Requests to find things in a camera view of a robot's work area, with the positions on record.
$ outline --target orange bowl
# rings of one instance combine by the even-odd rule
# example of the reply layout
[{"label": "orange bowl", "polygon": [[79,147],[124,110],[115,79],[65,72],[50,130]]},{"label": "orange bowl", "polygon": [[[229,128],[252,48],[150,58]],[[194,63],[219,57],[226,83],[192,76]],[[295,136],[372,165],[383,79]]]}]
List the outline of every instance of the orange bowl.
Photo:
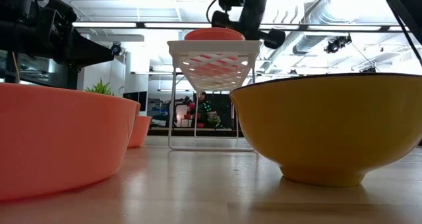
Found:
[{"label": "orange bowl", "polygon": [[0,84],[0,200],[84,186],[120,168],[139,103]]}]

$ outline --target ceiling light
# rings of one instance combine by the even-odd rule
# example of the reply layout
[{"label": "ceiling light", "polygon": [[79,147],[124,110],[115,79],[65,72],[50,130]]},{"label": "ceiling light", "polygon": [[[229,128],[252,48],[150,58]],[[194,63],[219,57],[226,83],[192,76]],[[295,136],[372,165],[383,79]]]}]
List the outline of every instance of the ceiling light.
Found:
[{"label": "ceiling light", "polygon": [[402,31],[402,28],[400,27],[400,26],[391,26],[389,29],[388,29],[388,31]]},{"label": "ceiling light", "polygon": [[[157,92],[171,92],[171,89],[158,89]],[[176,89],[176,92],[193,92],[194,90]]]},{"label": "ceiling light", "polygon": [[336,26],[327,26],[327,25],[321,25],[321,26],[308,26],[308,30],[341,30],[341,31],[378,31],[381,29],[380,26],[354,26],[354,25],[336,25]]},{"label": "ceiling light", "polygon": [[261,24],[259,26],[261,30],[271,30],[271,29],[278,29],[278,30],[297,30],[299,26],[289,26],[283,24]]},{"label": "ceiling light", "polygon": [[173,75],[172,72],[132,72],[133,74],[140,75]]},{"label": "ceiling light", "polygon": [[134,22],[74,22],[79,28],[136,28]]},{"label": "ceiling light", "polygon": [[[157,92],[171,92],[171,89],[158,89]],[[196,92],[196,90],[184,90],[184,89],[176,89],[176,92]],[[229,93],[230,91],[205,91],[205,93],[212,94],[214,92],[221,92],[221,93]]]},{"label": "ceiling light", "polygon": [[145,23],[146,28],[180,28],[180,29],[198,29],[198,28],[210,28],[211,24],[209,23]]},{"label": "ceiling light", "polygon": [[292,77],[298,76],[294,74],[277,74],[277,73],[255,73],[255,76],[284,76],[284,77]]}]

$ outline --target person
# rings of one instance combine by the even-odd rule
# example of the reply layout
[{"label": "person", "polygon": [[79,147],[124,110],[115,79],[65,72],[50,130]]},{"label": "person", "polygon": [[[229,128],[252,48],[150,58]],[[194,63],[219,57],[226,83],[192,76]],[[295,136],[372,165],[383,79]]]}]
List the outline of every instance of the person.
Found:
[{"label": "person", "polygon": [[206,92],[202,92],[198,97],[198,121],[196,121],[196,104],[191,103],[188,107],[188,113],[192,115],[191,128],[195,127],[195,123],[207,124],[208,116],[216,115],[217,112],[212,109],[211,103],[207,100]]}]

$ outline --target white dish rack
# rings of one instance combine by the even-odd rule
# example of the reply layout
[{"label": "white dish rack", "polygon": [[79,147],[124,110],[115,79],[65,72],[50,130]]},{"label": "white dish rack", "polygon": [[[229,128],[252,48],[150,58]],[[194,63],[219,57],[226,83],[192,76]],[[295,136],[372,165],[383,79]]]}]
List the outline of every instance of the white dish rack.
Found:
[{"label": "white dish rack", "polygon": [[[238,151],[251,152],[252,149],[243,148],[175,148],[171,145],[171,131],[173,128],[173,107],[176,90],[176,68],[180,68],[183,75],[191,83],[197,94],[203,91],[232,91],[241,87],[249,72],[255,83],[255,61],[258,57],[260,41],[237,40],[191,40],[170,41],[169,52],[173,57],[173,86],[169,108],[169,137],[168,146],[173,150],[201,150],[201,151]],[[198,111],[198,97],[196,97],[196,112]]]}]

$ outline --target bowl rim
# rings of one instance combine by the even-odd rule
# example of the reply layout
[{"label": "bowl rim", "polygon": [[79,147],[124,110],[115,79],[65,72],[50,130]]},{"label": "bowl rim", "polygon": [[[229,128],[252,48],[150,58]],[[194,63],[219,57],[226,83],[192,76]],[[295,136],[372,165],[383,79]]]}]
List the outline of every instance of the bowl rim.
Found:
[{"label": "bowl rim", "polygon": [[45,91],[48,93],[63,93],[67,94],[69,96],[74,96],[76,98],[83,98],[83,97],[90,97],[90,99],[96,99],[96,100],[108,100],[108,101],[120,101],[125,103],[136,103],[140,104],[136,101],[133,101],[131,99],[121,98],[119,96],[111,96],[111,95],[105,95],[105,94],[99,94],[94,92],[86,92],[84,90],[73,90],[73,89],[67,89],[67,88],[55,88],[51,86],[35,86],[35,85],[25,85],[25,84],[17,84],[17,83],[0,83],[0,90],[28,90],[32,92],[39,92],[39,91]]},{"label": "bowl rim", "polygon": [[335,77],[335,76],[409,76],[409,77],[421,77],[422,78],[422,75],[418,75],[418,74],[407,74],[407,73],[397,73],[397,72],[364,72],[364,73],[347,72],[347,73],[337,73],[337,74],[317,74],[317,75],[310,75],[310,76],[294,76],[294,77],[291,77],[291,78],[280,78],[280,79],[268,80],[266,82],[258,82],[258,83],[255,83],[255,84],[250,84],[250,85],[246,85],[246,86],[236,88],[236,89],[232,90],[231,92],[242,90],[244,88],[249,88],[251,86],[260,86],[260,85],[263,85],[263,84],[270,84],[270,83],[281,82],[281,81],[306,80],[306,79],[314,79],[314,78],[328,78],[328,77]]}]

